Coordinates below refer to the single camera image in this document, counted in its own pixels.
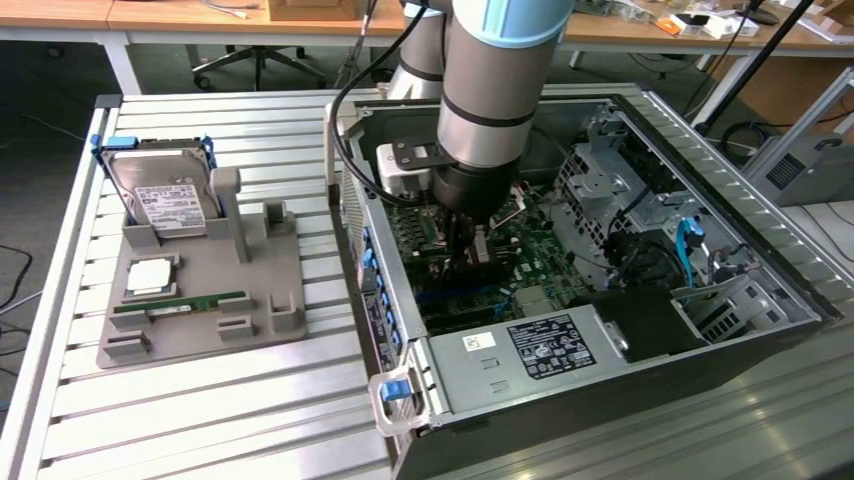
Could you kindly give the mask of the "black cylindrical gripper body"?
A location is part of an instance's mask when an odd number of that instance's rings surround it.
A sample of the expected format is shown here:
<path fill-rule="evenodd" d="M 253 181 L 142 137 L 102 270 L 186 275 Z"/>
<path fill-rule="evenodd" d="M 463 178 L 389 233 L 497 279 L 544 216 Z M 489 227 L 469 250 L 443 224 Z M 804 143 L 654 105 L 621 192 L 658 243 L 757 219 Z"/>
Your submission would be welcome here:
<path fill-rule="evenodd" d="M 455 163 L 433 169 L 433 195 L 455 214 L 483 224 L 505 205 L 517 162 L 494 168 Z"/>

